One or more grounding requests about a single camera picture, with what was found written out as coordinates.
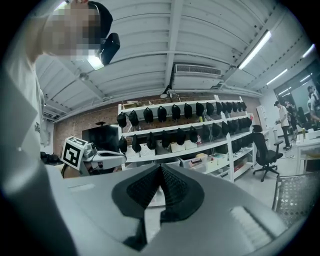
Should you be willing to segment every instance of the office chair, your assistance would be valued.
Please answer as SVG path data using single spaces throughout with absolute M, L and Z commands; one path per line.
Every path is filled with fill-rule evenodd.
M 275 163 L 277 159 L 281 158 L 284 155 L 282 153 L 279 153 L 279 145 L 283 141 L 281 140 L 274 143 L 274 145 L 276 146 L 276 151 L 273 151 L 273 150 L 268 150 L 266 141 L 265 141 L 265 136 L 262 133 L 253 132 L 252 137 L 253 137 L 254 144 L 257 148 L 256 162 L 262 166 L 261 169 L 255 170 L 253 172 L 253 175 L 255 175 L 256 172 L 265 171 L 261 179 L 261 182 L 264 182 L 267 172 L 272 172 L 279 175 L 279 172 L 276 171 L 278 169 L 278 166 L 272 165 L 272 163 Z

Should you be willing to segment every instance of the white table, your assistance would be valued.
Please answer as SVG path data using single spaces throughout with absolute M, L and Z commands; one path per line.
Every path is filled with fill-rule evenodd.
M 302 160 L 316 160 L 319 158 L 313 158 L 306 154 L 303 154 L 304 151 L 311 151 L 314 149 L 320 148 L 320 138 L 309 139 L 309 134 L 305 134 L 305 138 L 303 134 L 299 134 L 296 138 L 296 149 L 297 149 L 297 165 L 296 165 L 296 175 L 306 173 L 307 163 L 305 164 L 303 171 L 300 171 L 301 161 Z

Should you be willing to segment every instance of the person standing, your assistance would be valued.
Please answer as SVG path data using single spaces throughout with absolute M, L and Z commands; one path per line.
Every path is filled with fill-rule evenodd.
M 285 147 L 283 149 L 289 150 L 291 149 L 291 145 L 288 138 L 288 129 L 289 129 L 288 111 L 286 107 L 282 106 L 278 100 L 274 103 L 274 106 L 276 106 L 279 109 L 280 119 L 277 121 L 277 123 L 281 124 L 281 128 L 283 131 L 283 137 L 285 141 Z

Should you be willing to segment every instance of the air vent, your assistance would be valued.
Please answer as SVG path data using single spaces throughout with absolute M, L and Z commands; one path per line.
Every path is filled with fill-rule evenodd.
M 221 77 L 221 70 L 210 66 L 188 65 L 188 64 L 176 64 L 176 73 L 198 73 L 198 74 L 210 74 Z

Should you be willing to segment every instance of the air conditioner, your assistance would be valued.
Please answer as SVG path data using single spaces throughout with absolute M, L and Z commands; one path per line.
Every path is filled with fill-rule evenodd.
M 176 64 L 172 88 L 174 90 L 210 90 L 219 89 L 221 70 L 210 66 Z

